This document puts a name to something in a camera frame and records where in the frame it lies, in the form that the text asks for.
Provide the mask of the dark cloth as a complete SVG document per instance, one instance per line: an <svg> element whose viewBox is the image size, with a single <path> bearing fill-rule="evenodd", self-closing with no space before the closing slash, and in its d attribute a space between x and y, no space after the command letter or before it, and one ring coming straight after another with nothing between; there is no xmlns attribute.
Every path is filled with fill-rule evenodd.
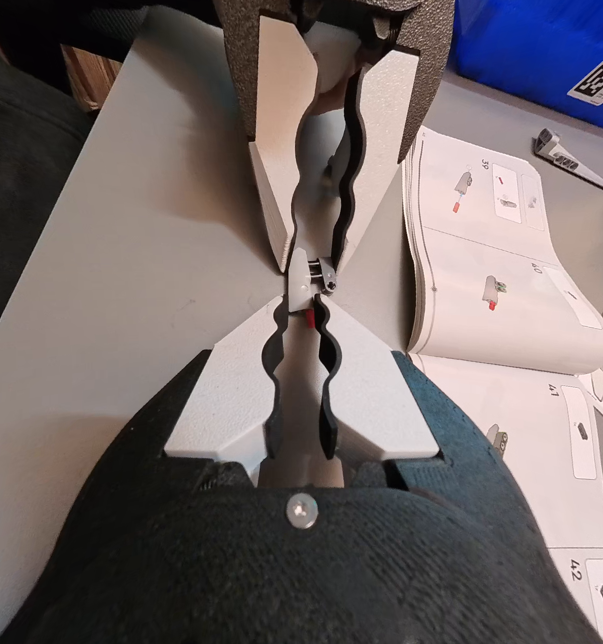
<svg viewBox="0 0 603 644"><path fill-rule="evenodd" d="M92 125L71 96L0 57L0 317Z"/></svg>

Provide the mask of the grey toy brick assembly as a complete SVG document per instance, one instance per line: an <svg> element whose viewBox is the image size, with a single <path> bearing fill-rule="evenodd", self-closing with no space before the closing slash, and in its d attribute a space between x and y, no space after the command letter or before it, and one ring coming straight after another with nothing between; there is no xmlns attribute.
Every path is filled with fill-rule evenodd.
<svg viewBox="0 0 603 644"><path fill-rule="evenodd" d="M312 310L316 295L331 296L338 286L332 258L321 256L309 259L302 247L293 250L286 275L288 310L291 316Z"/></svg>

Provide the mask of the grey wedge toy piece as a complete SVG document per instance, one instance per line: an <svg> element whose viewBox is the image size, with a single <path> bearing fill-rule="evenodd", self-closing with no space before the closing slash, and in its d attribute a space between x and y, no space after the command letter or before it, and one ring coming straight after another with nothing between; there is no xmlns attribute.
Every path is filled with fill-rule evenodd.
<svg viewBox="0 0 603 644"><path fill-rule="evenodd" d="M542 129L534 141L533 152L555 167L603 189L603 178L571 155L561 145L560 136L556 132Z"/></svg>

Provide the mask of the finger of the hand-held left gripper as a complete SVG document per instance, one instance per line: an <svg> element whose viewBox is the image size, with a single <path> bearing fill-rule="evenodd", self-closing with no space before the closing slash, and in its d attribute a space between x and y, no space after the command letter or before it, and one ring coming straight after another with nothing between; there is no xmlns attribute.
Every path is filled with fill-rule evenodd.
<svg viewBox="0 0 603 644"><path fill-rule="evenodd" d="M296 232L297 135L316 96L316 60L297 28L260 17L256 133L249 151L267 234L281 272Z"/></svg>
<svg viewBox="0 0 603 644"><path fill-rule="evenodd" d="M332 163L341 202L331 247L337 273L352 258L401 163L418 62L419 54L391 50L348 82L345 132Z"/></svg>

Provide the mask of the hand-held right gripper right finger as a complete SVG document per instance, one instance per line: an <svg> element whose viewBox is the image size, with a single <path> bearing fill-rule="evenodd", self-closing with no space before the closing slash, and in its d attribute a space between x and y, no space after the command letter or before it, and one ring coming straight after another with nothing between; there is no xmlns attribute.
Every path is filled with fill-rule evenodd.
<svg viewBox="0 0 603 644"><path fill-rule="evenodd" d="M342 464L434 457L439 448L391 348L318 294L314 319L328 371L320 406L320 443Z"/></svg>

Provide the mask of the black and white marker tag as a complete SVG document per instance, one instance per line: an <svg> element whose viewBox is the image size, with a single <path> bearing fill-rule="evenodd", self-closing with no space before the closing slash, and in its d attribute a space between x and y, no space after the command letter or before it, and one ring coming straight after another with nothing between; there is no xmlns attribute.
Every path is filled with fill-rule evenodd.
<svg viewBox="0 0 603 644"><path fill-rule="evenodd" d="M567 96L592 106L603 105L603 61L579 81Z"/></svg>

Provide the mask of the open instruction booklet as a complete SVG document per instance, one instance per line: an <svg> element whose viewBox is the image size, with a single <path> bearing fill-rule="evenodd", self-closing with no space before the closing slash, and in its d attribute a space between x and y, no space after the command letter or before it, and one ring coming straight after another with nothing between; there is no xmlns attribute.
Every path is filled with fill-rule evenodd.
<svg viewBox="0 0 603 644"><path fill-rule="evenodd" d="M504 459L603 640L603 317L557 258L540 175L426 127L402 163L416 270L407 354Z"/></svg>

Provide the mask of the blue plastic bin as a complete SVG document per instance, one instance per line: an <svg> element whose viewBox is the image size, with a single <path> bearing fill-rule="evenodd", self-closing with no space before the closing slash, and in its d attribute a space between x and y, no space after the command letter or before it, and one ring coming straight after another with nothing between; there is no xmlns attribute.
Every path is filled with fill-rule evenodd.
<svg viewBox="0 0 603 644"><path fill-rule="evenodd" d="M456 71L603 128L603 105L567 93L603 61L603 1L456 1Z"/></svg>

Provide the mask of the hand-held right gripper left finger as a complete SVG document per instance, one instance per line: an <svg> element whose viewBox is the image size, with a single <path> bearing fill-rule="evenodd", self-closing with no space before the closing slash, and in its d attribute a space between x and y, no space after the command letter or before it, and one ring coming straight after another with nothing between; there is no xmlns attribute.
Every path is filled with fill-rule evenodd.
<svg viewBox="0 0 603 644"><path fill-rule="evenodd" d="M276 296L215 344L165 444L169 457L240 463L257 485L278 449L286 297Z"/></svg>

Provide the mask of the wooden furniture panel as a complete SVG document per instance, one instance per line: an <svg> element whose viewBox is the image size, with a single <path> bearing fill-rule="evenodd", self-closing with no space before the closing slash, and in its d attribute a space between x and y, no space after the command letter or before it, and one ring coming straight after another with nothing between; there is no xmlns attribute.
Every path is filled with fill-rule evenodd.
<svg viewBox="0 0 603 644"><path fill-rule="evenodd" d="M101 109L122 63L70 46L61 48L74 98L86 112Z"/></svg>

